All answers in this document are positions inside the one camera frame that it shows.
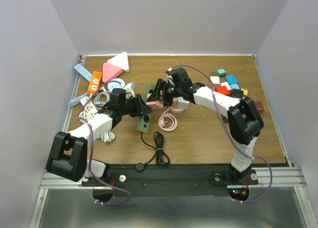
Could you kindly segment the pink cube socket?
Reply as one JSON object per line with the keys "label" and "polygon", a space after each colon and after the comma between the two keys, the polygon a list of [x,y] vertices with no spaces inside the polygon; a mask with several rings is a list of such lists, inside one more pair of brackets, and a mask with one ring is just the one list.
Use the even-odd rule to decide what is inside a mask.
{"label": "pink cube socket", "polygon": [[159,100],[150,101],[150,102],[146,101],[146,105],[152,109],[163,108],[163,100],[159,99]]}

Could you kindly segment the green power strip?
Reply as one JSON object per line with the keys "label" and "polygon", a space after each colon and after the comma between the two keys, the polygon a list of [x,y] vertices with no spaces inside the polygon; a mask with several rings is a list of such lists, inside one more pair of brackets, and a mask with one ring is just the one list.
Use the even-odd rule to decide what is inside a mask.
{"label": "green power strip", "polygon": [[[143,97],[144,102],[146,102],[148,94],[154,88],[155,88],[154,84],[149,83],[146,85],[146,89],[145,89],[145,93]],[[151,113],[140,116],[138,120],[138,124],[137,124],[137,131],[141,133],[147,133],[149,130],[150,119],[151,119]]]}

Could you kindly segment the pink round socket with cable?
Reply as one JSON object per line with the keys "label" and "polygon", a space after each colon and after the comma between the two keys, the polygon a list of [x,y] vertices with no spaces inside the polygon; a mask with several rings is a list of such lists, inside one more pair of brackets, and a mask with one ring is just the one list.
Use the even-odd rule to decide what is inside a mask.
{"label": "pink round socket with cable", "polygon": [[178,126],[178,120],[175,117],[175,114],[181,114],[184,111],[185,109],[168,107],[168,109],[165,110],[158,119],[158,126],[166,132],[174,131]]}

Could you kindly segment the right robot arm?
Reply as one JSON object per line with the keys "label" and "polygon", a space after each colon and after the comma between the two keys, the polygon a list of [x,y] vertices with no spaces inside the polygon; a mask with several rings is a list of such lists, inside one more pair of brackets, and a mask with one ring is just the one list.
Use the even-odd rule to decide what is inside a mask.
{"label": "right robot arm", "polygon": [[150,90],[146,99],[147,103],[160,101],[168,107],[174,98],[179,97],[215,110],[221,117],[227,118],[228,125],[224,125],[224,128],[235,147],[229,179],[233,183],[245,180],[251,169],[254,145],[264,127],[254,101],[249,97],[237,99],[226,96],[199,82],[191,84],[186,80],[169,84],[162,79],[157,80],[155,88]]}

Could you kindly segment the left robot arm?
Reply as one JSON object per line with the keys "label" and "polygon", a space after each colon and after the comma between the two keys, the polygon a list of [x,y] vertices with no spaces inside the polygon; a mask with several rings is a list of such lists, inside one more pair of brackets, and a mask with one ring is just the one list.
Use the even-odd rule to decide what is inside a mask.
{"label": "left robot arm", "polygon": [[125,94],[111,99],[88,122],[68,133],[58,132],[46,163],[49,173],[77,182],[84,177],[87,167],[87,149],[101,134],[112,130],[122,117],[139,117],[152,112],[141,96],[126,98]]}

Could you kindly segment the white grey cube plug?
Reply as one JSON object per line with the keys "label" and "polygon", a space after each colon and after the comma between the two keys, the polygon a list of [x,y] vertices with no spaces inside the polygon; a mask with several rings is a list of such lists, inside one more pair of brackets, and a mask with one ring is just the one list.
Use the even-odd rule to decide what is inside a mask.
{"label": "white grey cube plug", "polygon": [[178,109],[188,109],[189,107],[189,101],[187,100],[184,100],[182,97],[181,98],[178,98],[177,100],[177,108]]}

